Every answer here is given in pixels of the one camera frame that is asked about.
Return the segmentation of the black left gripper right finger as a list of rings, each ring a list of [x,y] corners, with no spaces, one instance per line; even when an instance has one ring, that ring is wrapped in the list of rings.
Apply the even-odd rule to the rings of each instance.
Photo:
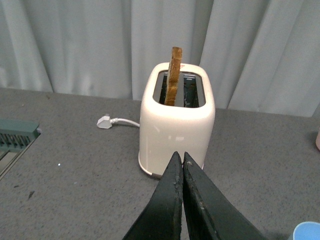
[[[184,153],[183,204],[191,240],[264,240],[262,233]]]

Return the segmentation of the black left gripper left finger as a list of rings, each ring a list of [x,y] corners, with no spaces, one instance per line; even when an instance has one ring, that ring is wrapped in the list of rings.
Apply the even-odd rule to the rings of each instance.
[[[125,240],[179,240],[182,231],[183,167],[174,152],[150,201]]]

